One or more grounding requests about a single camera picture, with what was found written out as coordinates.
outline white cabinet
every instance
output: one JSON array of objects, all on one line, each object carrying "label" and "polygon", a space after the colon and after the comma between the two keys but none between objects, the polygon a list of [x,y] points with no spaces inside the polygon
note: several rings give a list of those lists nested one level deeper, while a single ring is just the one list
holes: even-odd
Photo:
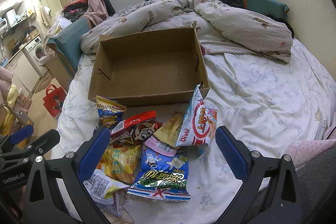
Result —
[{"label": "white cabinet", "polygon": [[12,7],[12,6],[14,6],[16,4],[19,4],[21,2],[22,2],[22,0],[7,0],[7,6]]},{"label": "white cabinet", "polygon": [[3,2],[1,2],[1,3],[0,3],[0,13],[1,13],[2,11],[6,10],[7,7],[8,7],[8,5],[7,5],[7,1],[6,1],[6,0],[3,1]]},{"label": "white cabinet", "polygon": [[40,76],[29,63],[26,56],[20,51],[8,65],[14,71],[21,83],[29,92],[32,92]]},{"label": "white cabinet", "polygon": [[20,79],[17,77],[17,75],[15,74],[14,70],[12,69],[11,66],[7,66],[6,67],[7,70],[9,70],[11,73],[13,73],[13,78],[12,78],[12,83],[14,85],[16,85],[16,89],[17,92],[21,92],[23,93],[24,96],[28,97],[29,96],[29,91],[26,89],[26,87],[22,84],[22,82],[20,81]]},{"label": "white cabinet", "polygon": [[1,2],[0,3],[0,16],[3,17],[3,15],[11,9],[15,9],[15,11],[17,11],[21,3],[22,3],[22,0],[5,0]]}]

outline blue snack bag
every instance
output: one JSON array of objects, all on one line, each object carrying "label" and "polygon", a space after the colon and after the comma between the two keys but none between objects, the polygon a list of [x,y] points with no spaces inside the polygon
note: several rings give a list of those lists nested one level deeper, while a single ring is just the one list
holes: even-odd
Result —
[{"label": "blue snack bag", "polygon": [[99,115],[98,127],[103,126],[111,130],[122,121],[127,109],[125,106],[99,95],[96,96],[96,103]]},{"label": "blue snack bag", "polygon": [[141,171],[127,193],[160,200],[189,200],[188,173],[186,151],[179,150],[175,156],[168,157],[144,145]]}]

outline shopping bag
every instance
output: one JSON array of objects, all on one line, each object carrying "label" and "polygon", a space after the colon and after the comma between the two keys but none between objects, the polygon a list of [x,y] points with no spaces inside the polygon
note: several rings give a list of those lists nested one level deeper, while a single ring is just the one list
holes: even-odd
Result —
[{"label": "shopping bag", "polygon": [[57,120],[61,115],[63,103],[66,93],[62,87],[57,88],[55,85],[49,85],[45,91],[46,97],[44,100],[44,107]]}]

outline white snack bag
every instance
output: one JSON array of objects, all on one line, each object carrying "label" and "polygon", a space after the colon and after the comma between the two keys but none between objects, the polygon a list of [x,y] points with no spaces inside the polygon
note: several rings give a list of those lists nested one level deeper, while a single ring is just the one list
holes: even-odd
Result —
[{"label": "white snack bag", "polygon": [[197,158],[202,159],[216,132],[217,109],[204,105],[202,94],[196,86],[189,107],[184,114],[180,134],[175,146],[197,145]]},{"label": "white snack bag", "polygon": [[119,190],[129,187],[120,181],[111,179],[102,170],[96,169],[84,186],[98,208],[121,217],[119,213]]}]

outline white bed sheet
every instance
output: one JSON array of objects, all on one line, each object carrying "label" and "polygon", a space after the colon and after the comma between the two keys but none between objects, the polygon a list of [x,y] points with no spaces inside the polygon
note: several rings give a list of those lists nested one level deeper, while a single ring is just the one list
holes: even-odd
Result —
[{"label": "white bed sheet", "polygon": [[[214,54],[204,60],[211,89],[205,104],[218,109],[217,126],[225,125],[250,149],[280,157],[294,140],[321,139],[336,111],[336,83],[317,59],[296,39],[289,64],[254,55]],[[62,157],[92,136],[98,123],[95,104],[87,99],[93,57],[82,56],[58,121],[60,143],[52,159]],[[156,110],[166,121],[186,104],[129,108],[124,117]],[[213,223],[237,193],[236,180],[216,142],[202,160],[188,147],[188,202],[165,202],[123,194],[122,219],[106,214],[112,223]],[[64,184],[60,190],[76,215]]]}]

